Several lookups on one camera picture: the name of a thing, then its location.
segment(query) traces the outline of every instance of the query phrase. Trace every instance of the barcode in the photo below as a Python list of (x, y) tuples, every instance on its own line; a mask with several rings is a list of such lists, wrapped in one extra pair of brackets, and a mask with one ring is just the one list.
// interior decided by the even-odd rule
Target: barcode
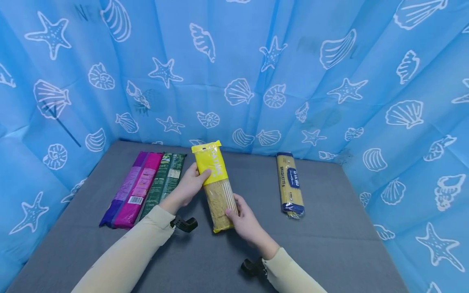
[(142, 204), (143, 201), (144, 201), (143, 197), (131, 196), (127, 203)]

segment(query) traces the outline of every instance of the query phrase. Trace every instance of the blue label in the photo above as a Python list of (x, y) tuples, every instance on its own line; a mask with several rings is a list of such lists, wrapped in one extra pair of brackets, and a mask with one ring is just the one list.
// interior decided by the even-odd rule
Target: blue label
[(298, 181), (298, 173), (294, 168), (287, 169), (288, 182), (291, 188), (300, 188), (300, 182)]

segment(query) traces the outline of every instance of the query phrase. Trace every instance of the la molisana spaghetti package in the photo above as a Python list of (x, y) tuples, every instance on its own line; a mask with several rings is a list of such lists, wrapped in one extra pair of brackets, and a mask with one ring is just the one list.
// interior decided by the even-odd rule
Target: la molisana spaghetti package
[(289, 218), (299, 219), (304, 215), (304, 204), (293, 155), (287, 152), (277, 153), (277, 169), (282, 211)]
[(204, 190), (207, 194), (215, 233), (234, 228), (233, 223), (225, 214), (227, 208), (238, 213), (220, 146), (220, 141), (216, 141), (192, 147), (199, 173), (207, 169), (212, 171), (210, 177), (204, 182)]

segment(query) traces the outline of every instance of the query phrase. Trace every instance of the hand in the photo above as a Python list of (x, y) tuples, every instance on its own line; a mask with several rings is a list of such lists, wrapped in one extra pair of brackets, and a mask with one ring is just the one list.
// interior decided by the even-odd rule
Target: hand
[(244, 198), (234, 193), (233, 196), (238, 205), (239, 215), (231, 209), (227, 209), (225, 213), (233, 222), (234, 229), (241, 238), (256, 246), (265, 260), (272, 259), (280, 246), (261, 227)]
[(199, 174), (197, 164), (193, 163), (179, 181), (177, 187), (159, 204), (159, 206), (170, 214), (175, 215), (180, 207), (189, 204), (192, 198), (199, 192), (202, 184), (210, 176), (212, 171), (205, 170)]

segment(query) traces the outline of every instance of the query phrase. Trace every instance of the person's left hand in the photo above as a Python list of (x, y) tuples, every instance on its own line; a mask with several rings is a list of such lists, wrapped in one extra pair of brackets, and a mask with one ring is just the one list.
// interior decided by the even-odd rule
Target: person's left hand
[(159, 206), (175, 215), (180, 207), (186, 206), (199, 192), (202, 184), (210, 176), (211, 170), (207, 169), (202, 174), (197, 170), (197, 164), (193, 163), (179, 181), (178, 186), (168, 195)]

